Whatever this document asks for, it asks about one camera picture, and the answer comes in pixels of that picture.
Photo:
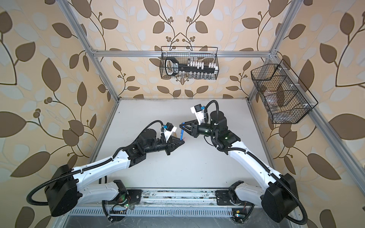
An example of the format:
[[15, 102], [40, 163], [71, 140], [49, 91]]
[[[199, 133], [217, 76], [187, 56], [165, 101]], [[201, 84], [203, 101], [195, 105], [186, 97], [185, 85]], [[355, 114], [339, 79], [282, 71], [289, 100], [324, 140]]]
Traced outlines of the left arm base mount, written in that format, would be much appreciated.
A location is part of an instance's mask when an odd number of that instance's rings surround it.
[[140, 189], [130, 189], [118, 194], [111, 201], [103, 200], [101, 205], [108, 221], [111, 223], [122, 221], [127, 216], [127, 212], [139, 204], [142, 192]]

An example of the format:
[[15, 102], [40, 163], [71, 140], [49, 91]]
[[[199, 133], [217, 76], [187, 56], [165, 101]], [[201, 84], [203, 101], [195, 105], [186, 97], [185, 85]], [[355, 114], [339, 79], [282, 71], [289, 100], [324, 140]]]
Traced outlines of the blue pen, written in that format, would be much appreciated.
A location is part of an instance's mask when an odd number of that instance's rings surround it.
[[183, 140], [183, 133], [184, 133], [184, 130], [181, 129], [181, 133], [180, 133], [180, 140]]

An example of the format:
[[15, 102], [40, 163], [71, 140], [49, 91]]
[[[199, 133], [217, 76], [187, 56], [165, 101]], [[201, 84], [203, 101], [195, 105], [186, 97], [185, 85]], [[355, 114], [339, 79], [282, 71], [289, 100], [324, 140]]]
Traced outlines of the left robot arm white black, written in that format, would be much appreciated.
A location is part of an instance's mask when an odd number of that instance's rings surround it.
[[59, 167], [52, 179], [34, 188], [26, 197], [27, 203], [48, 206], [53, 217], [64, 215], [78, 205], [96, 201], [117, 202], [127, 195], [121, 180], [95, 184], [117, 171], [131, 168], [146, 159], [148, 153], [164, 151], [167, 155], [184, 145], [184, 140], [172, 134], [176, 127], [172, 123], [161, 125], [158, 135], [149, 125], [128, 146], [120, 147], [107, 158], [70, 168]]

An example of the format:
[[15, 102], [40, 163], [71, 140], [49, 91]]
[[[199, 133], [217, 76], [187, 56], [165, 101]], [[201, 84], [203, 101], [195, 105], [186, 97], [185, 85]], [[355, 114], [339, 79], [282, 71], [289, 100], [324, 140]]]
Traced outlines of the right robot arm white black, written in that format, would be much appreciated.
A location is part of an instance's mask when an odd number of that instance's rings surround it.
[[240, 165], [259, 184], [258, 187], [237, 181], [229, 187], [229, 199], [234, 205], [249, 202], [261, 206], [264, 212], [275, 222], [287, 219], [298, 225], [308, 223], [308, 215], [299, 200], [295, 179], [290, 174], [281, 174], [264, 163], [244, 144], [227, 125], [227, 119], [216, 100], [206, 106], [197, 104], [191, 107], [196, 119], [183, 122], [180, 128], [190, 136], [209, 137], [212, 146], [225, 153]]

